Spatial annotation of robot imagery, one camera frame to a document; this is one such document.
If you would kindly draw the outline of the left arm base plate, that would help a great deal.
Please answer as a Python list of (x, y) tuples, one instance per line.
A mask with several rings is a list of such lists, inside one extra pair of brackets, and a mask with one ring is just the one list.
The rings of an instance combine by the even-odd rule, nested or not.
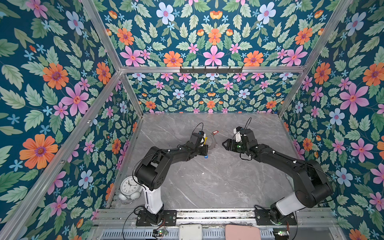
[(136, 220), (137, 227), (175, 226), (177, 221), (176, 210), (163, 210), (156, 215), (149, 211), (140, 210)]

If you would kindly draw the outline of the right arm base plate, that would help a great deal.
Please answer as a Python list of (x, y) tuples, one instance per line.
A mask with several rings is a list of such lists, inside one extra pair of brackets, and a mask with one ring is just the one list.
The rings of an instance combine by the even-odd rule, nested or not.
[(263, 210), (263, 209), (255, 209), (255, 219), (257, 222), (257, 225), (259, 226), (268, 226), (268, 225), (275, 225), (275, 226), (283, 226), (283, 225), (289, 225), (289, 226), (296, 226), (297, 218), (293, 213), (289, 215), (281, 215), (275, 210)]

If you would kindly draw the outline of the silver metal keyring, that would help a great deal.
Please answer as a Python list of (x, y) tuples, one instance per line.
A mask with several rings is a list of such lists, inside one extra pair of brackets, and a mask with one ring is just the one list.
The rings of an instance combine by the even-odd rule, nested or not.
[(208, 150), (213, 150), (217, 146), (218, 142), (215, 138), (215, 134), (211, 133), (206, 141), (206, 145), (208, 145)]

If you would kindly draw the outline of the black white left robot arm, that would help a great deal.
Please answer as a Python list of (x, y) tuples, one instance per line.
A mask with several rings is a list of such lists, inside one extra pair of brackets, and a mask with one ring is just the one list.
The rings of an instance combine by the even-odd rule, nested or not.
[(151, 147), (145, 157), (134, 168), (133, 176), (144, 190), (145, 206), (139, 216), (152, 225), (158, 225), (164, 218), (164, 203), (161, 185), (164, 183), (172, 164), (188, 162), (197, 156), (206, 156), (208, 145), (203, 131), (192, 133), (190, 139), (173, 149)]

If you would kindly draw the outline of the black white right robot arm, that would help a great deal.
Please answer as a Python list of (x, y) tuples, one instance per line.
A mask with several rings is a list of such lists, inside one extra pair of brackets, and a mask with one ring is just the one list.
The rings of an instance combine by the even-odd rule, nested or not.
[(222, 146), (227, 151), (247, 156), (246, 161), (270, 165), (292, 178), (293, 192), (270, 206), (268, 217), (276, 225), (296, 211), (315, 207), (334, 193), (329, 177), (318, 162), (295, 159), (259, 144), (250, 129), (236, 128), (234, 136)]

